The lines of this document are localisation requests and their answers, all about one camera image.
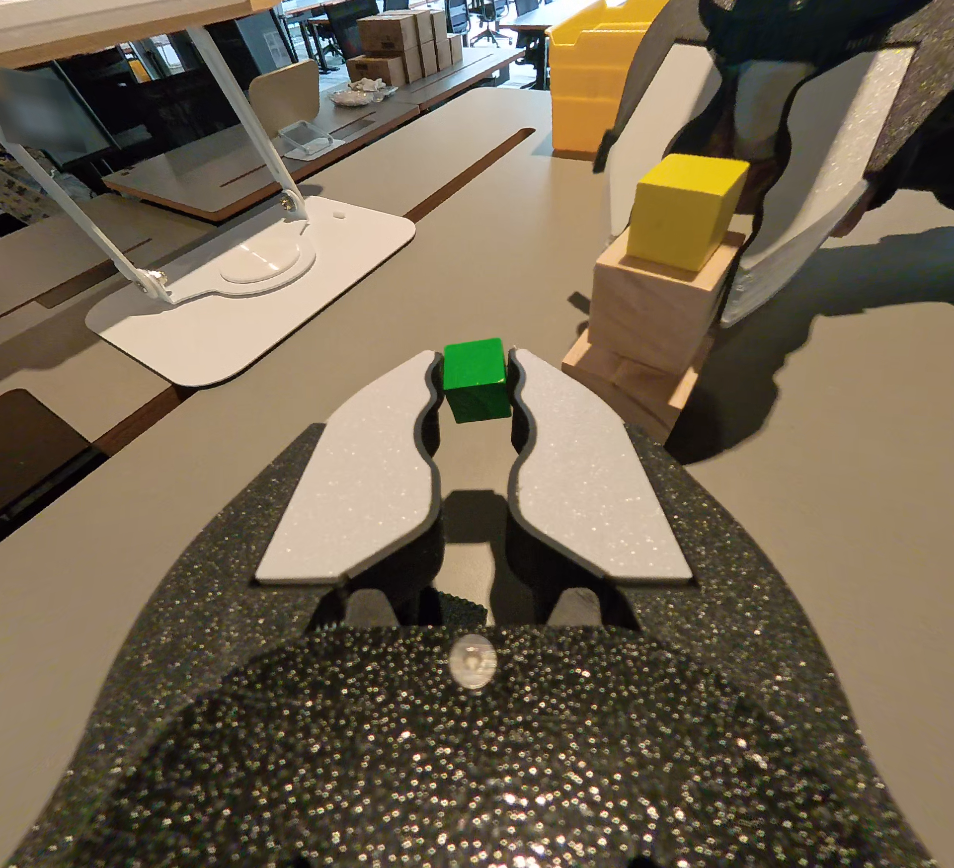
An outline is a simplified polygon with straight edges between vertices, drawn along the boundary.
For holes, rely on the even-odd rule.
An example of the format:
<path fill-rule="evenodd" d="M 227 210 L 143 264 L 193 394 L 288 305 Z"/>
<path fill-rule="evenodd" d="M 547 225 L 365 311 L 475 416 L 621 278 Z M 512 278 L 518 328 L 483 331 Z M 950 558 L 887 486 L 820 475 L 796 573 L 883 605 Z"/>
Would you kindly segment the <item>white and wood document stand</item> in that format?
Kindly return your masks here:
<path fill-rule="evenodd" d="M 96 303 L 90 331 L 170 384 L 222 384 L 263 357 L 412 241 L 411 220 L 304 194 L 207 24 L 281 0 L 2 0 L 2 147 L 113 263 L 125 285 Z M 184 29 L 279 186 L 269 204 L 157 269 L 134 265 L 37 163 L 49 142 L 84 148 L 64 86 L 12 70 Z"/>

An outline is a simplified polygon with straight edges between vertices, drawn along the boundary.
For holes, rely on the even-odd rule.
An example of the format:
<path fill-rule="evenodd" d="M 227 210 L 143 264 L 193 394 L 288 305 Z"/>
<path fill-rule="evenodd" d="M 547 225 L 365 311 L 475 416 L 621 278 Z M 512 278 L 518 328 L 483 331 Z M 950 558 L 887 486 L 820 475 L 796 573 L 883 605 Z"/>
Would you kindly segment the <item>large natural wooden cube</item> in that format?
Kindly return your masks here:
<path fill-rule="evenodd" d="M 601 397 L 620 418 L 665 444 L 693 393 L 699 372 L 715 341 L 703 338 L 687 370 L 671 374 L 614 351 L 593 345 L 584 331 L 566 353 L 561 367 L 570 377 Z"/>

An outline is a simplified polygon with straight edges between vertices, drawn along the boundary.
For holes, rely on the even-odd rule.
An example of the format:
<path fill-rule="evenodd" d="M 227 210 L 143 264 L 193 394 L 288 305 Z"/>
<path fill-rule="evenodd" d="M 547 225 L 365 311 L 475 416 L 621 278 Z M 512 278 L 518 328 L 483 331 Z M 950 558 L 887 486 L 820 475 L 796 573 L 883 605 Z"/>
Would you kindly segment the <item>small wooden tablet stand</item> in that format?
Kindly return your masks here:
<path fill-rule="evenodd" d="M 330 149 L 332 138 L 318 125 L 318 64 L 305 60 L 257 76 L 250 84 L 252 110 L 284 158 L 310 161 Z"/>

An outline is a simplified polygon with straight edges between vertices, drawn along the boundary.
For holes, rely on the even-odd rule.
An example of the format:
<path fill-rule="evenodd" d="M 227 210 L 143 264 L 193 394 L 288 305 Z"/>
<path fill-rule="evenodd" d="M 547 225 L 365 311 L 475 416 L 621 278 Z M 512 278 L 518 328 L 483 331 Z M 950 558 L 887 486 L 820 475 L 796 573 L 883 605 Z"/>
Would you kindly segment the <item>stack of yellow plastic bins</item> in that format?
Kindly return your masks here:
<path fill-rule="evenodd" d="M 636 50 L 669 1 L 597 0 L 548 30 L 557 155 L 594 158 L 614 124 Z"/>

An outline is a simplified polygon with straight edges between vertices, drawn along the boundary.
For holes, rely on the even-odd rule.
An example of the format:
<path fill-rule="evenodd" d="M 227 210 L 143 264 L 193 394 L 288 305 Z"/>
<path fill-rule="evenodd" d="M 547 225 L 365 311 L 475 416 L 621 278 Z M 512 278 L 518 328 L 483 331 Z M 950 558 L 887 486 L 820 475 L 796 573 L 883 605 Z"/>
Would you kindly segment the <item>yellow wooden cube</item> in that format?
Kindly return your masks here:
<path fill-rule="evenodd" d="M 722 242 L 749 163 L 669 154 L 636 187 L 626 254 L 695 273 Z"/>

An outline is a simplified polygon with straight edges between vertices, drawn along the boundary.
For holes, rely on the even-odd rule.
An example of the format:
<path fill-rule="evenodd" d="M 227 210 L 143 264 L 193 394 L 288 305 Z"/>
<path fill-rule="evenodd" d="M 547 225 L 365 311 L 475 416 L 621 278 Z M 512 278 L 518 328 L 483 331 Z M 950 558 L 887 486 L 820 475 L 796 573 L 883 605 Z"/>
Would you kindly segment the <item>grey desk with dark slot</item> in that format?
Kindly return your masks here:
<path fill-rule="evenodd" d="M 82 207 L 143 269 L 157 269 L 218 232 L 197 218 L 116 194 L 98 196 Z M 68 217 L 44 219 L 2 238 L 1 314 L 31 302 L 54 308 L 117 276 L 112 261 Z"/>

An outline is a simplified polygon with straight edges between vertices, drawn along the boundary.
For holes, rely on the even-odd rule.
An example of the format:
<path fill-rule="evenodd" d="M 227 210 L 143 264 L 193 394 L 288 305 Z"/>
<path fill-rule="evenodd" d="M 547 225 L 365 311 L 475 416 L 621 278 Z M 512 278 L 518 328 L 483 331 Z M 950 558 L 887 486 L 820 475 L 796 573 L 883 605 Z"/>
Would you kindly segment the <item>person's right hand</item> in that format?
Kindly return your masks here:
<path fill-rule="evenodd" d="M 736 135 L 733 139 L 733 158 L 749 164 L 735 212 L 738 215 L 753 216 L 761 208 L 765 194 L 778 180 L 779 166 L 774 139 L 764 143 L 750 143 Z"/>

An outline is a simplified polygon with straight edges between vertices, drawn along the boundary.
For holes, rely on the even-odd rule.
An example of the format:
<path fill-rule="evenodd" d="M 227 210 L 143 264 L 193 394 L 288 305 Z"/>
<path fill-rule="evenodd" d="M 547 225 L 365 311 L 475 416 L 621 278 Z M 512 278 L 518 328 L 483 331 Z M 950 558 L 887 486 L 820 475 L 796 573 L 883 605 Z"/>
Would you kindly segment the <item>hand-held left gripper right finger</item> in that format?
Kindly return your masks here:
<path fill-rule="evenodd" d="M 694 579 L 622 419 L 585 385 L 512 348 L 517 453 L 507 482 L 507 563 L 546 622 L 566 589 L 613 606 L 622 587 Z"/>

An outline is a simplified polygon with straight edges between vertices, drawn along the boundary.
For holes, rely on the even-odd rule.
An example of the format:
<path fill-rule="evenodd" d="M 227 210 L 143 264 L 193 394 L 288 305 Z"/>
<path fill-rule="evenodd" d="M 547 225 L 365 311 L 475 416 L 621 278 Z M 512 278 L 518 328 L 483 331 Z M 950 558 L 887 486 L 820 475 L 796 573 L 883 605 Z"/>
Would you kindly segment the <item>green wooden cube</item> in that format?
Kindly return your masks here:
<path fill-rule="evenodd" d="M 511 407 L 502 339 L 491 337 L 447 344 L 444 392 L 458 423 L 509 418 Z"/>

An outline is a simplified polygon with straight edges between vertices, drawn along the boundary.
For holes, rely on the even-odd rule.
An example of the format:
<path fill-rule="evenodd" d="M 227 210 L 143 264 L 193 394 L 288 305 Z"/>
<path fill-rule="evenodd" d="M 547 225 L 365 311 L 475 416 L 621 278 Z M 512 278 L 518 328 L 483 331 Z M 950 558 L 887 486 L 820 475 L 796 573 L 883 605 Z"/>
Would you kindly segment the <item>white crumpled wrapper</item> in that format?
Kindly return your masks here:
<path fill-rule="evenodd" d="M 364 78 L 328 90 L 325 98 L 336 107 L 361 108 L 385 101 L 398 89 L 399 87 L 391 86 L 382 79 Z"/>

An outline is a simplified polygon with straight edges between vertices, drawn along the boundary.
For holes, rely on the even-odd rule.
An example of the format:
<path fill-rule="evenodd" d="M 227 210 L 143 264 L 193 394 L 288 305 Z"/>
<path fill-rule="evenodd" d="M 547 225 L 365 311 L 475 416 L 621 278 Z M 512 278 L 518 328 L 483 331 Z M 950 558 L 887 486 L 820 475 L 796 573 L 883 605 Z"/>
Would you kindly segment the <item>medium natural wooden cube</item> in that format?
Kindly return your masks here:
<path fill-rule="evenodd" d="M 621 234 L 593 268 L 589 341 L 664 373 L 681 375 L 712 325 L 719 293 L 745 242 L 730 231 L 697 272 L 641 260 Z"/>

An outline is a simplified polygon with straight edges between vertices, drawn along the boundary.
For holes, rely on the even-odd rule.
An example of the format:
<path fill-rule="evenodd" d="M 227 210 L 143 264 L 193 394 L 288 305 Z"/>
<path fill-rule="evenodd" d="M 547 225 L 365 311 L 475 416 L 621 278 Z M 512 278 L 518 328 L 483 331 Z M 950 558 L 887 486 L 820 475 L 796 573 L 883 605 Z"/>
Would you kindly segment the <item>grey desk with wooden edge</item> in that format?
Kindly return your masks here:
<path fill-rule="evenodd" d="M 471 87 L 505 82 L 510 64 L 523 53 L 512 47 L 465 47 L 459 63 L 399 87 L 391 97 L 367 107 L 338 108 L 326 90 L 317 123 L 331 136 L 331 143 L 316 159 L 302 162 L 283 157 L 282 161 L 292 178 L 301 181 Z M 279 189 L 240 125 L 113 172 L 103 182 L 116 194 L 212 223 L 238 215 Z"/>

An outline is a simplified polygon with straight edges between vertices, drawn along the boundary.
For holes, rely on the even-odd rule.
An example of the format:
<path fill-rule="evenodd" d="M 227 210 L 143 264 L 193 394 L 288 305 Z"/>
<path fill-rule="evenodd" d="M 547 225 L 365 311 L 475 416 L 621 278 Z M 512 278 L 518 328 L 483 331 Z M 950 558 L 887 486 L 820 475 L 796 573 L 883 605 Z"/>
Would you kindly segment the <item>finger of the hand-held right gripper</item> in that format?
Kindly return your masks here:
<path fill-rule="evenodd" d="M 911 62 L 912 46 L 857 54 L 800 84 L 786 116 L 790 155 L 765 195 L 720 323 L 777 294 L 869 189 L 865 168 Z"/>
<path fill-rule="evenodd" d="M 668 52 L 608 156 L 608 244 L 628 225 L 636 184 L 672 146 L 689 155 L 733 156 L 733 98 L 716 97 L 722 86 L 704 47 L 676 44 Z"/>

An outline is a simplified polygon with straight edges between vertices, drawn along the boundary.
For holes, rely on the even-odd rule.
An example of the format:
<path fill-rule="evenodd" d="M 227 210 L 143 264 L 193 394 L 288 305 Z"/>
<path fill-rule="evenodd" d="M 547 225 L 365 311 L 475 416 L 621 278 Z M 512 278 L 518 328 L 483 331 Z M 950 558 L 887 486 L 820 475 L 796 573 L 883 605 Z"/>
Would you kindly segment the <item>stack of cardboard boxes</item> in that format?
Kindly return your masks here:
<path fill-rule="evenodd" d="M 448 33 L 442 7 L 387 11 L 360 19 L 357 30 L 360 53 L 347 60 L 352 82 L 401 87 L 463 61 L 462 35 Z"/>

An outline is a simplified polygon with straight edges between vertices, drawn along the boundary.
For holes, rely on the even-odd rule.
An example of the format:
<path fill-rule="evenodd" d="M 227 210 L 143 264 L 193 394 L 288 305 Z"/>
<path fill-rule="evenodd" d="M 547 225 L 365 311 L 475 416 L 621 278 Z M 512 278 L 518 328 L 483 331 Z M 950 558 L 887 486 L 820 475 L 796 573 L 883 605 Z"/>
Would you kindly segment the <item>person's right forearm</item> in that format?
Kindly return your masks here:
<path fill-rule="evenodd" d="M 874 210 L 898 190 L 926 191 L 953 209 L 953 92 L 943 99 L 876 177 L 866 206 Z"/>

